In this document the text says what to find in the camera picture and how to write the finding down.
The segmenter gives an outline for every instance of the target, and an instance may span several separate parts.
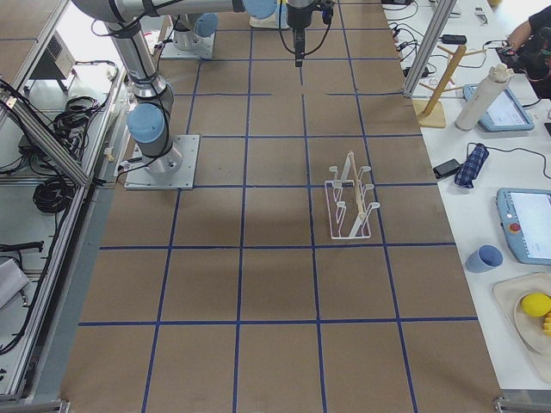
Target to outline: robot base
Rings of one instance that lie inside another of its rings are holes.
[[[128,172],[124,188],[130,190],[159,190],[159,189],[193,189],[195,166],[199,153],[199,135],[176,135],[174,145],[183,154],[183,164],[173,174],[152,174],[146,168]],[[141,151],[136,145],[134,157],[140,157]],[[142,163],[133,164],[133,169]]]
[[[213,49],[214,49],[214,36],[213,34],[210,37],[201,39],[199,43],[192,50],[180,50],[176,49],[172,43],[167,43],[164,45],[163,54],[161,54],[161,59],[167,60],[211,60],[213,58]]]

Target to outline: beige tray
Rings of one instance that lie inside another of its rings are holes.
[[[493,295],[504,314],[507,316],[507,319],[511,322],[511,326],[515,330],[519,342],[526,350],[526,354],[530,358],[534,369],[538,372],[543,381],[551,383],[551,355],[544,355],[534,350],[529,344],[530,337],[528,337],[528,341],[523,338],[515,320],[515,311],[517,310],[519,300],[524,295],[536,291],[551,295],[551,274],[536,273],[515,278],[514,280],[499,282],[493,286]]]

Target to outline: wooden base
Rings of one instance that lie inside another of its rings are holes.
[[[417,121],[421,127],[446,127],[446,115],[444,114],[444,108],[440,102],[436,103],[436,106],[432,110],[432,113],[428,116],[423,116],[424,108],[429,101],[413,100],[413,107],[417,114]]]

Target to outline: bottle cap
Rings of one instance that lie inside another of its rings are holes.
[[[507,65],[500,63],[490,68],[490,72],[488,73],[488,76],[494,82],[505,83],[509,80],[511,76],[513,76],[513,73],[514,71],[512,69],[508,69]]]

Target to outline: person's arm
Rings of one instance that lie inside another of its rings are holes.
[[[509,46],[516,52],[520,46],[526,43],[526,40],[532,35],[532,27],[528,21],[518,26],[513,33],[509,35],[507,41]]]

